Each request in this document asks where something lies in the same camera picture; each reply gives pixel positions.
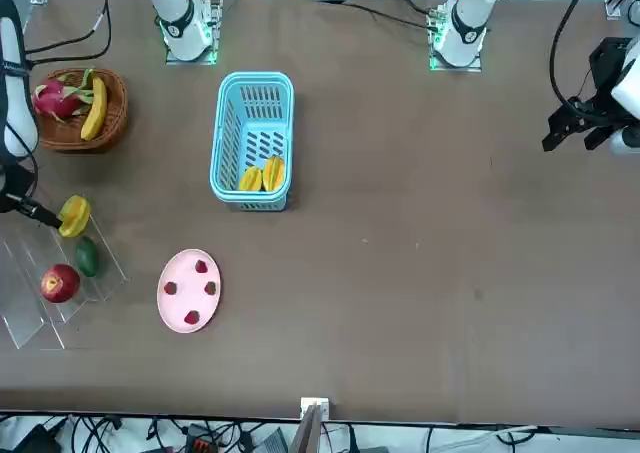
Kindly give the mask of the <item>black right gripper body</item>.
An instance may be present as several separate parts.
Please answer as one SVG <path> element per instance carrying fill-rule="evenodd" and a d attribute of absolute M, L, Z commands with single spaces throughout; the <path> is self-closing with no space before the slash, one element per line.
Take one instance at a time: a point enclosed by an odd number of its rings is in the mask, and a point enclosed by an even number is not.
<path fill-rule="evenodd" d="M 37 204 L 32 200 L 37 174 L 19 164 L 1 167 L 1 212 L 17 211 L 34 214 Z"/>

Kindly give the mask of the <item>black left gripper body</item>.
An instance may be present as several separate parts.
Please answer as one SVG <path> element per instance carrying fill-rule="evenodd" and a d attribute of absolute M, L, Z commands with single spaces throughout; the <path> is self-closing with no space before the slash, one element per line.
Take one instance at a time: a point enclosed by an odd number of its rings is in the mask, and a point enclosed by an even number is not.
<path fill-rule="evenodd" d="M 582 116 L 572 113 L 570 126 L 573 129 L 586 130 L 596 126 L 596 122 L 587 119 L 586 115 L 601 118 L 605 125 L 631 119 L 631 115 L 612 96 L 612 89 L 619 81 L 631 42 L 630 37 L 606 37 L 590 54 L 595 93 L 584 101 L 572 97 L 572 100 L 577 100 L 575 108 L 582 113 Z"/>

